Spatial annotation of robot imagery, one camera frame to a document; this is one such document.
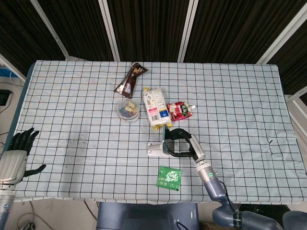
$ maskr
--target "brown snack wrapper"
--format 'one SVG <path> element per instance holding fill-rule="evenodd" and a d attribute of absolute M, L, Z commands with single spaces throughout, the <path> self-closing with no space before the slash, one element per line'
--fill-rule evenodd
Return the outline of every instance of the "brown snack wrapper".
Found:
<path fill-rule="evenodd" d="M 125 79 L 118 87 L 116 87 L 116 89 L 114 89 L 114 92 L 119 92 L 121 95 L 127 98 L 132 98 L 136 78 L 147 71 L 148 69 L 144 68 L 139 63 L 133 64 Z"/>

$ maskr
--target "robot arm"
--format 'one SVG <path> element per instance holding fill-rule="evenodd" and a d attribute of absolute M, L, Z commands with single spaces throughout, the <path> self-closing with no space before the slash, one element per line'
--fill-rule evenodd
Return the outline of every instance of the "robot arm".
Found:
<path fill-rule="evenodd" d="M 25 170 L 27 159 L 35 137 L 39 131 L 33 128 L 16 134 L 0 158 L 0 230 L 5 229 L 6 221 L 15 199 L 15 186 L 23 179 L 43 171 L 45 164 L 35 170 Z"/>
<path fill-rule="evenodd" d="M 204 184 L 209 197 L 212 201 L 219 202 L 222 206 L 213 211 L 214 222 L 225 228 L 235 228 L 238 230 L 283 230 L 279 223 L 272 218 L 265 217 L 253 212 L 240 212 L 238 208 L 229 200 L 223 189 L 217 173 L 213 170 L 211 164 L 206 161 L 204 151 L 193 134 L 189 134 L 183 129 L 174 129 L 168 131 L 168 139 L 185 139 L 189 144 L 189 153 L 184 156 L 193 157 L 196 163 L 196 170 Z M 181 157 L 180 153 L 174 154 L 168 151 L 170 155 Z"/>

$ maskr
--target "black grid line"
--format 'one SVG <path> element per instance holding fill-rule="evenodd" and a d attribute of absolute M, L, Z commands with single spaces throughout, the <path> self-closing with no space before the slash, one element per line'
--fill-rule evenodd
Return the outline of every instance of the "black grid line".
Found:
<path fill-rule="evenodd" d="M 149 71 L 133 92 L 140 118 L 127 124 L 117 115 L 124 98 L 113 89 L 130 62 L 36 62 L 16 131 L 32 126 L 41 131 L 27 168 L 47 167 L 18 184 L 18 199 L 210 201 L 193 160 L 148 158 L 147 142 L 161 141 L 162 130 L 149 127 L 144 86 L 160 87 L 166 102 L 196 105 L 192 117 L 173 126 L 199 138 L 234 202 L 294 203 L 307 197 L 306 171 L 276 66 L 141 64 Z M 159 166 L 183 171 L 179 191 L 155 186 Z"/>

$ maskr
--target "green packet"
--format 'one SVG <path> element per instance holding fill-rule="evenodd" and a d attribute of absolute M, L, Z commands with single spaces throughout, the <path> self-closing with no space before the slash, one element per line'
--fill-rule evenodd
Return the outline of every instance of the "green packet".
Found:
<path fill-rule="evenodd" d="M 157 187 L 179 190 L 182 170 L 168 167 L 159 167 Z"/>

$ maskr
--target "white snack package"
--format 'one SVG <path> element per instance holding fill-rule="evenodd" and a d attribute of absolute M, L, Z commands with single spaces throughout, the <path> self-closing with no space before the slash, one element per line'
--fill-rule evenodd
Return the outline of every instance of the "white snack package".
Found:
<path fill-rule="evenodd" d="M 161 89 L 143 91 L 143 99 L 150 126 L 158 128 L 164 124 L 172 125 Z"/>

